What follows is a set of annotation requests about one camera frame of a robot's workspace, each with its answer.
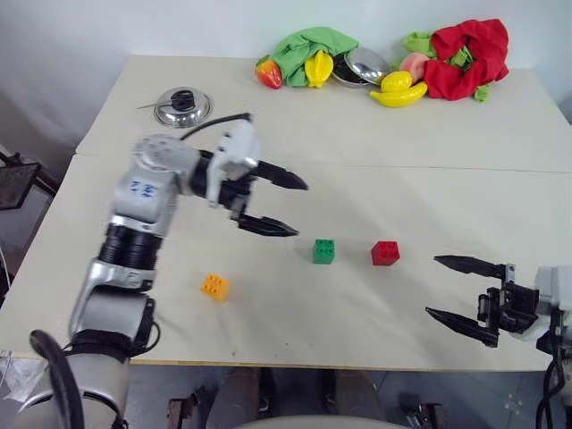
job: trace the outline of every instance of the floor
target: floor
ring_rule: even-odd
[[[126,418],[132,429],[166,428],[170,398],[184,398],[199,386],[216,392],[231,369],[224,366],[131,367]],[[276,368],[274,380],[283,414],[322,414],[318,370]],[[541,398],[542,373],[414,373],[370,372],[386,419],[406,425],[399,404],[419,398],[443,404],[450,427],[466,429],[534,428],[534,412]],[[0,386],[0,398],[9,392]],[[0,427],[9,427],[18,409],[14,400],[0,400]],[[564,427],[564,413],[554,400],[554,427]],[[185,421],[183,428],[198,427]]]

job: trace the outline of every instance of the metal bowl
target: metal bowl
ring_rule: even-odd
[[[188,128],[199,125],[211,113],[213,102],[198,89],[178,87],[165,92],[158,101],[176,100],[177,96],[192,95],[189,103],[175,103],[172,105],[158,105],[154,109],[155,118],[165,127]]]
[[[333,58],[332,76],[341,85],[348,88],[363,88],[370,85],[367,80],[361,79],[348,67],[344,54],[336,55]]]
[[[344,58],[357,76],[375,85],[382,83],[382,79],[390,72],[390,65],[377,53],[365,47],[348,51]]]

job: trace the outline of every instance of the black cable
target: black cable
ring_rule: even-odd
[[[213,119],[212,121],[209,122],[204,122],[201,123],[200,125],[198,125],[197,127],[193,128],[192,130],[188,131],[187,133],[183,134],[180,139],[184,140],[187,139],[188,137],[192,136],[193,134],[195,134],[196,132],[199,132],[207,127],[210,127],[212,125],[216,125],[217,123],[223,123],[223,122],[230,122],[230,121],[237,121],[239,119],[243,119],[245,121],[249,121],[250,122],[250,114],[244,113],[244,114],[232,114],[230,116],[223,116],[222,118],[216,118]]]
[[[572,407],[564,407],[566,412],[566,429],[572,429]]]
[[[40,330],[30,333],[29,344],[48,363],[55,402],[65,428],[84,429],[80,390],[60,346],[50,335]]]
[[[543,398],[538,404],[538,408],[536,409],[536,429],[542,429],[543,427],[544,410],[546,410],[547,428],[552,429],[552,414],[550,408],[550,401],[554,395],[556,395],[560,390],[562,390],[566,382],[564,378],[564,369],[562,368],[562,349],[559,344],[559,336],[556,335],[556,328],[559,326],[560,326],[560,313],[557,308],[554,308],[551,312],[551,328],[550,328],[552,361],[551,364],[546,369],[546,373],[544,374]],[[550,386],[551,373],[554,371],[554,369],[556,370],[558,381],[552,389],[547,391],[548,386]]]
[[[150,346],[145,347],[143,350],[141,350],[140,355],[142,355],[143,353],[147,353],[148,351],[152,350],[155,348],[155,346],[158,344],[159,340],[161,340],[161,327],[159,326],[159,324],[154,320],[153,321],[153,326],[157,329],[157,338],[155,338],[155,341],[153,341],[153,344],[151,344]]]
[[[549,363],[548,368],[546,368],[546,372],[544,373],[544,380],[543,380],[543,396],[548,394],[548,391],[551,387],[551,378],[552,372],[554,371],[554,366],[556,365],[556,360],[554,358]],[[547,402],[544,407],[544,412],[546,413],[546,425],[547,427],[552,427],[552,409],[551,403]]]

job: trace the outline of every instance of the toy fruit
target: toy fruit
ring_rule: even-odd
[[[413,83],[413,76],[408,71],[394,71],[382,80],[382,92],[395,92],[407,89]]]
[[[421,80],[425,74],[425,62],[429,61],[429,57],[420,52],[412,52],[405,58],[400,65],[400,70],[407,71],[413,76],[413,83]]]
[[[404,89],[403,91],[372,91],[369,95],[386,107],[403,107],[404,105],[412,105],[415,103],[419,98],[425,95],[425,92],[427,92],[427,84],[425,82],[420,82],[411,88]]]
[[[270,58],[270,55],[258,60],[255,71],[258,80],[260,80],[263,85],[274,89],[278,89],[282,86],[282,72],[276,61]]]
[[[319,50],[304,63],[304,72],[309,87],[321,88],[332,74],[333,59],[323,50]]]

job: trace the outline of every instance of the toy banana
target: toy banana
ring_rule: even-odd
[[[425,82],[420,82],[415,86],[402,91],[371,91],[369,95],[386,107],[403,107],[405,105],[414,104],[419,98],[425,95],[425,92],[427,92],[427,84]]]
[[[395,92],[407,89],[413,83],[413,76],[408,71],[394,71],[382,80],[382,92]]]

